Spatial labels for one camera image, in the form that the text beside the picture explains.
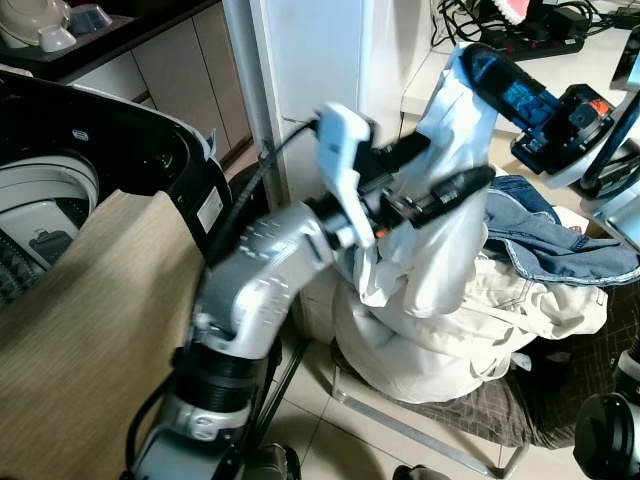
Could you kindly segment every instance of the denim jacket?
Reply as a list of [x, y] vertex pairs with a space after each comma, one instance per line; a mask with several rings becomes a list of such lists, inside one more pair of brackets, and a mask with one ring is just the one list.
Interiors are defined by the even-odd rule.
[[485, 248], [506, 254], [529, 280], [568, 285], [623, 285], [640, 277], [638, 256], [617, 240], [593, 239], [560, 225], [523, 177], [494, 180], [485, 211]]

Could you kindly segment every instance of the white tile floor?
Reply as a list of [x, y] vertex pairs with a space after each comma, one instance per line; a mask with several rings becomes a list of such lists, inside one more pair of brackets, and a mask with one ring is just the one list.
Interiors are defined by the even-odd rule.
[[[272, 387], [277, 386], [291, 358], [291, 343], [284, 339], [283, 365]], [[264, 439], [264, 443], [277, 442], [296, 450], [304, 480], [390, 480], [395, 468], [402, 463], [426, 465], [451, 480], [486, 478], [331, 398], [331, 372], [328, 346], [312, 343]], [[344, 387], [353, 397], [485, 462], [504, 467], [512, 453], [511, 449], [409, 412], [348, 378], [344, 380]], [[571, 448], [556, 451], [531, 448], [511, 479], [540, 478], [578, 480], [585, 477], [573, 460]]]

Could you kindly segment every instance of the grey fabric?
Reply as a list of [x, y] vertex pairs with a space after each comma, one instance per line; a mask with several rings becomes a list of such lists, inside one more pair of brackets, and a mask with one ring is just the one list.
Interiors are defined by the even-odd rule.
[[489, 190], [485, 248], [506, 253], [518, 273], [541, 283], [624, 285], [640, 278], [636, 254], [617, 240], [592, 239], [530, 211], [508, 192]]
[[[531, 443], [555, 449], [573, 445], [575, 419], [582, 402], [593, 394], [612, 390], [615, 362], [631, 347], [640, 323], [640, 282], [608, 288], [607, 293], [607, 323], [598, 333], [557, 341], [559, 350], [571, 353], [566, 381], [559, 387], [510, 372], [449, 402], [411, 405], [383, 396], [444, 425], [507, 447]], [[332, 356], [340, 368], [363, 381], [336, 342], [332, 344]]]

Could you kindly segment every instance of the white wall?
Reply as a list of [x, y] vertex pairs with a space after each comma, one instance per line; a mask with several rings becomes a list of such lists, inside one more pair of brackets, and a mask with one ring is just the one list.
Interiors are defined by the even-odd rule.
[[[252, 0], [275, 142], [327, 101], [379, 123], [378, 141], [400, 132], [402, 94], [429, 51], [427, 0]], [[283, 153], [291, 201], [318, 197], [316, 140], [305, 135]], [[305, 330], [332, 338], [337, 274], [323, 273], [302, 294]]]

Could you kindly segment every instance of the white cloth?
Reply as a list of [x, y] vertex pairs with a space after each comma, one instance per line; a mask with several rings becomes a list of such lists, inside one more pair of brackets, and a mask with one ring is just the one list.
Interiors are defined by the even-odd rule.
[[[399, 195], [418, 200], [444, 178], [488, 163], [497, 113], [469, 88], [458, 60], [461, 51], [458, 46], [451, 55], [416, 127], [431, 140], [429, 148], [394, 176], [392, 190]], [[407, 312], [428, 317], [455, 311], [485, 240], [486, 196], [483, 189], [419, 231], [409, 224], [396, 228], [378, 242], [377, 250], [357, 249], [354, 278], [361, 301], [385, 305], [404, 279]]]
[[[453, 173], [487, 164], [497, 114], [469, 88], [462, 48], [416, 128], [431, 145], [394, 178], [394, 192], [413, 200]], [[375, 247], [356, 249], [355, 290], [338, 287], [333, 317], [342, 352], [367, 382], [396, 399], [466, 395], [504, 375], [511, 353], [536, 335], [593, 333], [606, 319], [606, 296], [597, 288], [534, 284], [479, 256], [486, 196], [486, 189], [477, 192], [419, 231], [405, 223]]]
[[404, 287], [368, 308], [346, 282], [333, 317], [345, 358], [372, 386], [408, 403], [443, 402], [503, 376], [511, 353], [536, 336], [597, 332], [607, 296], [597, 287], [544, 285], [512, 265], [479, 255], [461, 307], [428, 319], [403, 312]]

